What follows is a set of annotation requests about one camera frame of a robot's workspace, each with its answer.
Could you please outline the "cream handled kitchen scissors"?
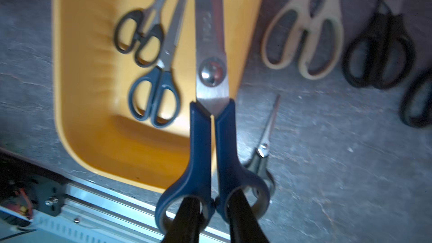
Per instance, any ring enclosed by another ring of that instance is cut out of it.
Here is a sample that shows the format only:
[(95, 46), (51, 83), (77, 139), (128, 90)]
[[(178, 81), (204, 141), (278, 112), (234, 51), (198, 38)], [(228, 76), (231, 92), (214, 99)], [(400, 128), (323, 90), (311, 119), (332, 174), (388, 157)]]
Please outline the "cream handled kitchen scissors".
[[(290, 0), (272, 19), (264, 32), (261, 41), (261, 58), (265, 66), (270, 69), (280, 70), (289, 66), (293, 61), (299, 48), (302, 35), (307, 35), (304, 46), (298, 58), (299, 73), (306, 79), (315, 81), (329, 75), (338, 63), (344, 44), (344, 27), (342, 22), (342, 8), (340, 0), (323, 0), (315, 16), (310, 14), (309, 5), (311, 0)], [(284, 44), (281, 60), (271, 63), (266, 46), (270, 35), (277, 22), (288, 12), (296, 13), (297, 18), (291, 28), (288, 38)], [(319, 38), (321, 36), (324, 22), (330, 22), (334, 29), (334, 49), (330, 60), (326, 65), (316, 71), (310, 72), (309, 67), (316, 53)]]

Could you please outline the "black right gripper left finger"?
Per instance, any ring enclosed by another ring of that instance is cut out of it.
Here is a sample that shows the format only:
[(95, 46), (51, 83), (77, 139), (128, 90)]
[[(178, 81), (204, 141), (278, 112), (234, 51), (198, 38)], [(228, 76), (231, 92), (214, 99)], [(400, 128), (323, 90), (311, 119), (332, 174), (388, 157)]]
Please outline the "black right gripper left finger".
[(162, 243), (198, 243), (201, 223), (201, 200), (183, 198), (171, 225), (165, 228)]

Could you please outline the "blue handled scissors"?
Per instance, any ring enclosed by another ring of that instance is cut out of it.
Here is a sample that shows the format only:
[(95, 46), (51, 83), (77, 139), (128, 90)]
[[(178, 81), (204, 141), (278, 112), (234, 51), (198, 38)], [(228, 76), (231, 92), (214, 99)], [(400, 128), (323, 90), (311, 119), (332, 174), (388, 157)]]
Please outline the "blue handled scissors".
[(229, 222), (228, 201), (242, 190), (256, 220), (270, 192), (260, 176), (239, 161), (235, 101), (230, 98), (223, 0), (195, 0), (196, 100), (190, 103), (190, 158), (186, 170), (160, 197), (155, 221), (162, 233), (173, 222), (167, 209), (178, 199), (201, 200), (200, 230), (218, 212)]

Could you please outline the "small black handled scissors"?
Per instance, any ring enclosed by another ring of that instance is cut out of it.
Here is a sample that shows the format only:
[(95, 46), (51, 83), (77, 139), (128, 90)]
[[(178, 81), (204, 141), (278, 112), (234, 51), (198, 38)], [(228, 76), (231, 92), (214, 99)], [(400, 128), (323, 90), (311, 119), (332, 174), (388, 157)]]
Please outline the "small black handled scissors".
[[(156, 38), (160, 44), (164, 41), (164, 31), (161, 23), (162, 8), (166, 0), (154, 0), (147, 9), (134, 9), (125, 13), (117, 22), (114, 29), (113, 43), (121, 54), (129, 54), (135, 50), (135, 63), (142, 67), (150, 67), (156, 63), (140, 58), (141, 51), (145, 48), (150, 39)], [(127, 21), (134, 21), (136, 26), (130, 39), (130, 44), (125, 45), (120, 41), (120, 32)]]

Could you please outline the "small teal handled scissors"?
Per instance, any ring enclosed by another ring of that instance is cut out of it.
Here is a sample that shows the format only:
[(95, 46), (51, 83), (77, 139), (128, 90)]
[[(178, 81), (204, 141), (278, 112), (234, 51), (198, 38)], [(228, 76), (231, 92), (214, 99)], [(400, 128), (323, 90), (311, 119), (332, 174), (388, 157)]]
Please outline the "small teal handled scissors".
[[(133, 117), (139, 121), (149, 119), (155, 128), (165, 128), (171, 125), (180, 112), (180, 96), (173, 82), (172, 63), (182, 30), (186, 4), (187, 0), (177, 1), (168, 32), (164, 33), (164, 41), (160, 44), (155, 57), (157, 61), (152, 65), (153, 69), (146, 75), (139, 77), (131, 85), (128, 93), (128, 107)], [(146, 108), (140, 112), (135, 104), (135, 93), (138, 86), (143, 82), (150, 83), (151, 88)], [(170, 119), (159, 119), (159, 110), (166, 91), (173, 94), (175, 108)]]

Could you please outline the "yellow plastic storage box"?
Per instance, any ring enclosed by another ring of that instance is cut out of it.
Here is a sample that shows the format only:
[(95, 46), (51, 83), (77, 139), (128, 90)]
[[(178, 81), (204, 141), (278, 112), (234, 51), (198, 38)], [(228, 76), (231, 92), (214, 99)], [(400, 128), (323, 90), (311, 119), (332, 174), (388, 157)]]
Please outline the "yellow plastic storage box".
[(85, 169), (162, 193), (189, 161), (189, 104), (195, 100), (195, 0), (187, 0), (173, 78), (181, 110), (157, 129), (130, 113), (131, 84), (148, 69), (113, 44), (116, 23), (153, 0), (53, 0), (55, 122), (68, 154)]

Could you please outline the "small grey handled scissors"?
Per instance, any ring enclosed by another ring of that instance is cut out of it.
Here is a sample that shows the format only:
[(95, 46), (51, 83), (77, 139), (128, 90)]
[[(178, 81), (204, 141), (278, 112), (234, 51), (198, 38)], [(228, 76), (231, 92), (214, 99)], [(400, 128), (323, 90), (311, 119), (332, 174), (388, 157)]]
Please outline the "small grey handled scissors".
[(275, 99), (273, 109), (267, 120), (267, 124), (265, 125), (260, 142), (256, 147), (251, 160), (245, 165), (247, 170), (260, 176), (260, 178), (266, 183), (270, 192), (270, 197), (272, 197), (275, 193), (276, 183), (273, 179), (273, 175), (268, 171), (267, 165), (270, 156), (270, 138), (275, 126), (277, 113), (279, 111), (280, 98), (281, 95), (278, 94)]

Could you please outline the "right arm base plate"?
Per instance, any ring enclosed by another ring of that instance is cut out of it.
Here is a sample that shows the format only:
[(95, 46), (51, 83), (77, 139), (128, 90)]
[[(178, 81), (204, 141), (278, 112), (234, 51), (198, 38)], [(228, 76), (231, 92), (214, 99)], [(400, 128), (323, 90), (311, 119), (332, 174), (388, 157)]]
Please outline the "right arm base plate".
[(67, 181), (1, 149), (1, 219), (27, 226), (37, 213), (58, 216), (65, 204)]

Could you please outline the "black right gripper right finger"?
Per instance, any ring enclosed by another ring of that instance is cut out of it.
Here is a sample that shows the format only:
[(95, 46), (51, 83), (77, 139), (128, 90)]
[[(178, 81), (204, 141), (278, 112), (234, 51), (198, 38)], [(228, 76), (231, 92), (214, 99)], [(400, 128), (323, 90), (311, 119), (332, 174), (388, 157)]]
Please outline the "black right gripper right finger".
[(231, 195), (227, 209), (232, 243), (269, 243), (242, 190)]

